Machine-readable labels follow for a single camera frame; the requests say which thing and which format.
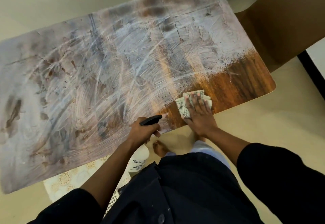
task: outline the person's left hand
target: person's left hand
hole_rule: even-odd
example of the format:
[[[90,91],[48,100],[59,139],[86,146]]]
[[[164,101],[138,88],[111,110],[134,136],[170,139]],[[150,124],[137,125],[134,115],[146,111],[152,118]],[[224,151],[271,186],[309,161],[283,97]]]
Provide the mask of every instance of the person's left hand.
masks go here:
[[[147,119],[146,117],[139,117],[130,127],[131,131],[126,139],[127,142],[132,143],[135,149],[139,148],[142,144],[150,140],[152,134],[160,137],[159,124],[149,126],[141,126],[140,122]]]

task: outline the hand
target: hand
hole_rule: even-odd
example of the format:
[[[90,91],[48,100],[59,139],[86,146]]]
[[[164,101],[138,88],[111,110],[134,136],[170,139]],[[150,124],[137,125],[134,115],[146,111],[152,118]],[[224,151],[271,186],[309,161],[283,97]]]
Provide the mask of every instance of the hand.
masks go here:
[[[186,107],[189,110],[191,118],[182,118],[193,130],[201,137],[208,139],[209,134],[218,128],[217,123],[212,115],[212,111],[209,108],[208,102],[201,99],[200,93],[197,96],[191,93],[193,106],[189,102],[188,96],[185,96]]]
[[[139,117],[130,127],[131,131],[126,139],[126,142],[132,143],[135,149],[139,148],[145,142],[150,140],[152,134],[160,137],[160,126],[153,124],[149,126],[141,126],[140,122],[144,121],[146,117]]]

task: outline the black sleeve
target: black sleeve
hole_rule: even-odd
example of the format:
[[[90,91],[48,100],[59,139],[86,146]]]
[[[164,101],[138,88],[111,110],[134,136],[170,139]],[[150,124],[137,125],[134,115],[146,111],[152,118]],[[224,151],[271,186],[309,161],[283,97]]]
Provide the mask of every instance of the black sleeve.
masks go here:
[[[282,223],[325,223],[325,176],[281,147],[252,143],[237,160],[244,184]]]
[[[100,223],[104,211],[95,198],[84,189],[74,189],[44,209],[29,223]]]

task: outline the wooden tabletop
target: wooden tabletop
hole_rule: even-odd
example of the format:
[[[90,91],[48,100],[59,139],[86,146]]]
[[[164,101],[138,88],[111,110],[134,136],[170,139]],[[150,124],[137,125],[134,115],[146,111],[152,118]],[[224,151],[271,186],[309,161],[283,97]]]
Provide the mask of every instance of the wooden tabletop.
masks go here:
[[[0,44],[1,186],[10,193],[112,153],[139,116],[184,124],[275,89],[226,0],[133,0]]]

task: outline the black shirt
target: black shirt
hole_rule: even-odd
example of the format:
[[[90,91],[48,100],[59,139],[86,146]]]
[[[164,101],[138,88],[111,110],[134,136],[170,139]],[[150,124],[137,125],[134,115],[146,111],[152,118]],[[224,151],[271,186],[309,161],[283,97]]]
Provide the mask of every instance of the black shirt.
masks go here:
[[[283,223],[325,223],[325,176],[287,149],[253,143],[238,157],[244,184]],[[30,223],[262,223],[233,173],[204,153],[167,156],[128,183],[104,217],[75,189]]]

